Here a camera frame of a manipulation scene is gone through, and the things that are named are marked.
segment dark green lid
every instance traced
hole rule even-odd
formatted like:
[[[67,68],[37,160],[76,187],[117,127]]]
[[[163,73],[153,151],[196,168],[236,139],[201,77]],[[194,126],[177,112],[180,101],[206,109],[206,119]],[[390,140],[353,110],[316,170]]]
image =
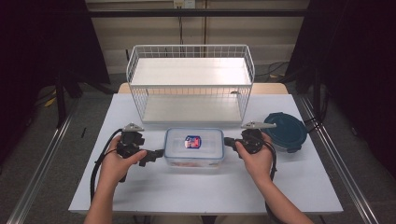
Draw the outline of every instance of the dark green lid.
[[[276,124],[276,128],[262,129],[262,132],[272,138],[274,144],[285,148],[289,153],[301,149],[306,139],[306,128],[300,120],[279,112],[270,114],[264,122]]]

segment person's left arm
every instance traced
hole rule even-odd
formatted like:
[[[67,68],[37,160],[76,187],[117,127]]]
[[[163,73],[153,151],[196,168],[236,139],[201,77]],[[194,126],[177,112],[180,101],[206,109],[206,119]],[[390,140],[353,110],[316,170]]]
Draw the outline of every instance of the person's left arm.
[[[115,150],[119,141],[120,136],[115,137],[108,147],[108,155],[103,160],[98,185],[91,202],[90,210],[85,217],[85,224],[111,223],[113,196],[116,186],[126,175],[129,167],[143,159],[147,154],[146,150],[141,150],[133,156],[123,159]]]

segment wall outlet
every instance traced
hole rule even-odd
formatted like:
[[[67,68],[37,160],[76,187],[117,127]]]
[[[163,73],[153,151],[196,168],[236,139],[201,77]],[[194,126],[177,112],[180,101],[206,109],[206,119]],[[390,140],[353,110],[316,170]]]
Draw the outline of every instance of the wall outlet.
[[[174,8],[195,8],[195,0],[174,0]]]

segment beige wall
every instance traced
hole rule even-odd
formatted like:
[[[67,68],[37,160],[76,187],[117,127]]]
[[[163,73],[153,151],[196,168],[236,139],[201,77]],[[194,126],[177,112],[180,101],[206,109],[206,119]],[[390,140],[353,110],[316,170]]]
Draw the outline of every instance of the beige wall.
[[[169,0],[86,0],[90,10],[173,8]],[[207,8],[305,9],[309,0],[207,0]],[[197,8],[205,1],[196,0]],[[184,44],[247,44],[255,64],[290,59],[303,18],[182,18]],[[139,44],[179,44],[178,18],[92,19],[109,74],[124,73],[125,50]]]

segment container lid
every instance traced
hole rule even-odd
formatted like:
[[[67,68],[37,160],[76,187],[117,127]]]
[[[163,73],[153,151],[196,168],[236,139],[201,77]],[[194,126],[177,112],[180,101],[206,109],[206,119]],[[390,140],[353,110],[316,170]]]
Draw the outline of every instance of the container lid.
[[[284,147],[289,153],[301,149],[306,139],[306,128],[300,120],[279,112],[270,114],[264,122],[276,124],[276,128],[262,129],[262,132],[272,138],[274,144]]]
[[[171,128],[165,135],[165,158],[222,160],[223,132],[220,129]]]

